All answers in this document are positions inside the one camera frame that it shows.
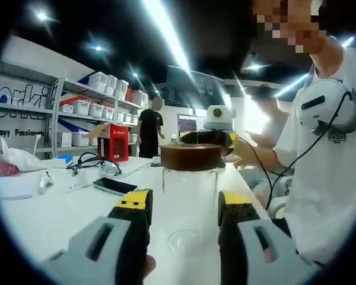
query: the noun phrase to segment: person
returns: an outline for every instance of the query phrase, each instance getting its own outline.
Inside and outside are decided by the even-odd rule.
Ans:
[[[137,144],[140,147],[139,156],[151,159],[158,155],[158,135],[164,139],[161,132],[162,116],[158,113],[162,108],[160,96],[153,98],[150,109],[141,112],[137,126]]]
[[[257,91],[252,95],[252,99],[256,102],[259,108],[269,117],[268,123],[264,126],[261,134],[246,132],[250,138],[257,144],[258,147],[273,148],[281,136],[282,130],[286,124],[288,113],[281,111],[278,107],[277,99],[272,93],[272,89],[267,84],[262,84]],[[247,165],[248,161],[239,159],[234,162],[236,168]],[[272,173],[267,172],[271,184],[278,178],[277,173],[281,173],[285,168]],[[253,190],[257,200],[266,208],[268,203],[269,193],[271,191],[268,178],[263,170],[259,167],[253,169],[240,169],[239,173],[248,184],[249,188]],[[288,170],[286,175],[292,175],[293,171]],[[277,193],[278,187],[274,187],[272,197],[279,195]]]
[[[356,50],[343,48],[312,22],[321,2],[318,0],[254,0],[253,10],[259,22],[279,29],[279,34],[296,51],[308,53],[314,72],[307,80],[315,84],[324,78],[348,83],[356,92]],[[271,149],[250,146],[238,140],[234,153],[257,164],[259,157],[266,170],[288,167],[319,138],[297,119],[301,88],[285,128]],[[303,257],[327,264],[348,237],[356,219],[356,131],[334,136],[329,128],[314,147],[295,164],[293,182],[283,219],[274,221],[292,237]]]

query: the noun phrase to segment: printed logo on shirt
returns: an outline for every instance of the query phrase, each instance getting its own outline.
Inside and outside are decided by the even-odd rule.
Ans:
[[[343,134],[333,128],[328,130],[328,140],[339,144],[341,141],[347,141],[347,134]]]

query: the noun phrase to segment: camera lens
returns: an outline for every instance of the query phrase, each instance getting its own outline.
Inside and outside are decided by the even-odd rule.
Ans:
[[[214,110],[214,116],[215,116],[216,118],[219,118],[219,117],[221,116],[221,110],[220,110],[219,108],[216,108],[216,109]]]

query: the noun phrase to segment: white t-shirt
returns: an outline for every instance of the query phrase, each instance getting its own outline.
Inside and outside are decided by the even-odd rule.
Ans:
[[[330,78],[342,80],[356,91],[356,50],[345,49],[339,70]],[[321,80],[316,74],[313,81]],[[296,105],[305,93],[299,90],[288,121],[274,150],[289,166],[316,140],[301,126]],[[299,254],[328,262],[347,238],[356,219],[356,131],[346,135],[327,132],[295,164],[285,218]]]

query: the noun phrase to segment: glass jar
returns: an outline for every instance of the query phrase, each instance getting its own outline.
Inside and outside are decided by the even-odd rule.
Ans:
[[[195,255],[217,238],[216,145],[161,146],[163,229],[178,254]]]

